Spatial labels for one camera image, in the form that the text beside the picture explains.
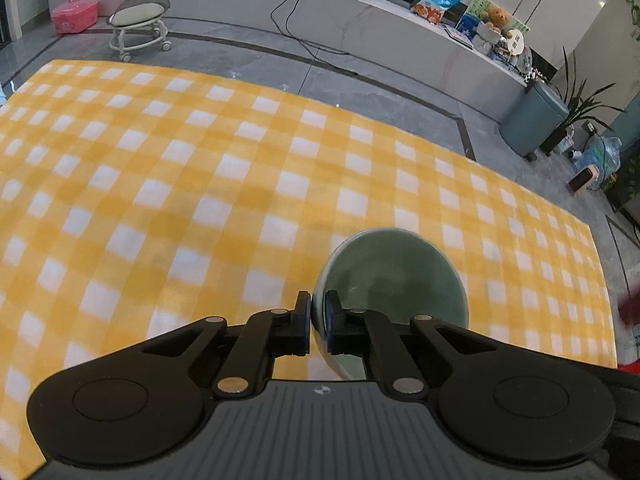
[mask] gray tile floor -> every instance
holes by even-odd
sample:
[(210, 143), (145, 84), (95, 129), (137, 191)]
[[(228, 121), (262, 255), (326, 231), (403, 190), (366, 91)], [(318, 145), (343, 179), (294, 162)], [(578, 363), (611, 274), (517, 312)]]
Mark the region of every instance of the gray tile floor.
[[(152, 46), (134, 52), (134, 62), (238, 78), (339, 105), (461, 155), (465, 155), (466, 129), (479, 164), (590, 225), (612, 303), (618, 359), (626, 363), (638, 358), (632, 332), (620, 325), (617, 304), (626, 294), (627, 282), (631, 289), (640, 286), (640, 241), (626, 219), (613, 213), (602, 193), (569, 194), (565, 185), (573, 173), (564, 157), (541, 154), (536, 163), (529, 164), (502, 140), (495, 121), (433, 88), (362, 59), (317, 47), (307, 50), (291, 38), (222, 23), (171, 18), (165, 23), (174, 34), (172, 49), (161, 52)], [(52, 59), (118, 60), (108, 40), (104, 23), (60, 40), (50, 25), (36, 28), (0, 51), (2, 88), (10, 95), (12, 88)]]

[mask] checkered tablecloth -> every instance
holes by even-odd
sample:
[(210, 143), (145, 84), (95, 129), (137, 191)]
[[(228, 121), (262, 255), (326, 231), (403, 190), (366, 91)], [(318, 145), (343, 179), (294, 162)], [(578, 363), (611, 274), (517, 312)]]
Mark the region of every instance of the checkered tablecloth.
[[(342, 108), (220, 77), (54, 61), (0, 108), (0, 476), (42, 461), (47, 376), (216, 314), (292, 308), (355, 232), (437, 245), (470, 328), (615, 366), (589, 228), (487, 168)], [(322, 367), (283, 358), (279, 377)]]

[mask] stool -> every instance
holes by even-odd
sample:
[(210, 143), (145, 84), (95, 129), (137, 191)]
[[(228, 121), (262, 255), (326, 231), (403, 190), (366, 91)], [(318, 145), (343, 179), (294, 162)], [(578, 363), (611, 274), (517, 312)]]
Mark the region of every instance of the stool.
[[(131, 61), (131, 50), (139, 50), (155, 43), (160, 43), (162, 50), (171, 50), (171, 41), (167, 40), (168, 29), (160, 20), (169, 10), (169, 0), (125, 0), (107, 19), (107, 24), (113, 27), (113, 37), (109, 46), (120, 53), (120, 60), (124, 63)], [(151, 41), (135, 46), (125, 46), (124, 37), (128, 30), (150, 27), (153, 35)]]

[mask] gray gripper base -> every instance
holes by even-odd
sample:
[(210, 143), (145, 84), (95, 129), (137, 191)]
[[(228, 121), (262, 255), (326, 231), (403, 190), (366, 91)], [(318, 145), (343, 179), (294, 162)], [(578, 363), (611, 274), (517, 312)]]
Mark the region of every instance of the gray gripper base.
[(50, 462), (34, 480), (600, 480), (594, 463), (509, 470), (452, 443), (431, 412), (376, 383), (270, 381), (250, 400), (221, 403), (193, 440), (153, 462), (86, 470)]

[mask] red object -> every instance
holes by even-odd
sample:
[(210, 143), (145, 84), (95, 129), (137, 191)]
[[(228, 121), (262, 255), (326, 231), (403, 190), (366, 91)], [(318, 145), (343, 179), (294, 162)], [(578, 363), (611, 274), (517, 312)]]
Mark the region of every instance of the red object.
[(640, 361), (631, 363), (630, 365), (618, 365), (618, 370), (628, 372), (630, 374), (640, 374)]
[(77, 34), (98, 22), (98, 0), (69, 0), (51, 13), (58, 34)]

